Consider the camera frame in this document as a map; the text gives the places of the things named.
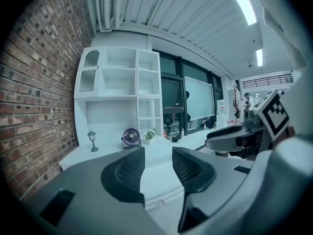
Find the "small lamp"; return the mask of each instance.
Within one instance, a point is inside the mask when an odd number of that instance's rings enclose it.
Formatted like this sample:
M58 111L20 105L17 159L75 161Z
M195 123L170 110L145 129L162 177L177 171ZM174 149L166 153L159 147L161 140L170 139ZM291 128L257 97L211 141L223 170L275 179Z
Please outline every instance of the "small lamp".
M92 142L91 152L96 152L96 151L98 151L99 148L94 145L94 141L95 141L95 139L96 139L96 133L93 132L93 131L89 131L89 133L87 134L87 136L88 136L89 140Z

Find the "white counter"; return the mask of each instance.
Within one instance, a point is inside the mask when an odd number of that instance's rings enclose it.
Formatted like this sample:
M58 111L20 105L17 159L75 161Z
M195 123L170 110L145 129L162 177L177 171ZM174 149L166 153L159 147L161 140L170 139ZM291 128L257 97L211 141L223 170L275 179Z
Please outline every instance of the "white counter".
M160 201L164 202L183 194L183 187L176 176L172 166L172 147L186 147L197 149L204 145L206 135L213 130L203 130L190 134L177 143L172 143L164 137L155 137L150 145L142 144L145 147L146 168L141 177L140 192L145 195L146 207L152 207ZM59 164L63 170L77 163L106 156L122 150L122 144L105 143L96 140L99 148L97 152L91 152L90 145L79 146L63 158Z

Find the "white shelf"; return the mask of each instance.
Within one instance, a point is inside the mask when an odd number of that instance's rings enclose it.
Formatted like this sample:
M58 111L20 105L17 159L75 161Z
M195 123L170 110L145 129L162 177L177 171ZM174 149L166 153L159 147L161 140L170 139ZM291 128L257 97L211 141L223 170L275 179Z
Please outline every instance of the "white shelf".
M142 71L143 73L146 73L147 75L153 74L153 73L158 74L158 71L154 71L154 70L145 70L145 69L138 68L138 71L140 72Z
M138 95L159 95L159 72L138 70Z
M85 57L83 67L94 67L98 65L100 52L97 50L91 50Z
M96 70L97 68L98 68L98 66L83 67L83 71Z
M161 129L161 118L160 117L151 117L149 119L140 119L139 120L139 132L142 135L144 132L153 130L156 132L156 135L163 135L163 130Z
M161 117L160 98L138 98L139 118Z
M163 136L159 54L124 47L85 48L75 82L75 124L79 144L93 130L120 142L126 128Z
M100 97L135 95L135 73L133 69L102 69Z
M161 117L139 117L139 120L161 119Z
M157 52L138 50L138 69L159 72Z
M104 70L131 70L134 71L136 70L135 68L127 68L125 66L119 66L119 65L110 65L110 66L106 66L104 68Z
M81 79L79 83L79 92L93 92L94 91L94 80L96 70L85 70L82 71Z
M107 47L107 66L135 69L136 54L136 49Z

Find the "fluorescent light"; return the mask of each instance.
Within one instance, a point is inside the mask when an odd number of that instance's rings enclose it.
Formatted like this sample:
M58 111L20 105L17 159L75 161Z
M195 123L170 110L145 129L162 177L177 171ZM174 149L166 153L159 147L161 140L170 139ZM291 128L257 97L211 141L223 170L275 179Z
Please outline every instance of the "fluorescent light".
M256 51L256 57L258 59L258 66L262 66L263 65L263 51L262 51L262 49L258 49Z
M250 0L237 0L238 4L240 5L248 25L256 23L256 17L250 3Z

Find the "window frame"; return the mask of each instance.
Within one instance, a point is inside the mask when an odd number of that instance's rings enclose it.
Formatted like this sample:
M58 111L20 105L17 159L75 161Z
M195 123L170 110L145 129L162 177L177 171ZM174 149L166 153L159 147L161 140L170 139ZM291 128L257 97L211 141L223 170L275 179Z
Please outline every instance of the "window frame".
M188 131L188 109L187 109L187 95L186 95L186 84L185 84L185 75L184 75L184 68L183 68L183 64L189 65L193 68L196 68L200 71L203 71L206 73L207 76L207 83L211 84L213 87L213 100L214 100L214 116L211 116L211 120L215 120L216 119L216 114L217 114L217 103L216 103L216 94L215 94L215 90L220 91L223 93L223 86L222 86L222 80L221 77L215 75L213 72L206 70L205 68L194 64L186 59L183 59L181 56L174 56L171 55L169 53L163 52L163 51L159 51L159 50L155 50L153 49L153 51L158 52L160 57L164 57L164 58L168 58L171 60L175 61L175 69L176 69L176 74L171 74L171 73L166 73L166 72L160 72L161 73L161 78L167 78L167 79L173 79L173 80L178 80L181 81L181 89L182 89L182 107L167 107L167 108L162 108L162 114L164 113L182 113L182 124L180 127L180 131L183 128L185 130L185 135L187 136L188 134L192 134L195 132L198 132L200 130L202 130L202 128L197 128L194 129L192 131ZM218 84L214 83L213 80L213 76L217 79Z

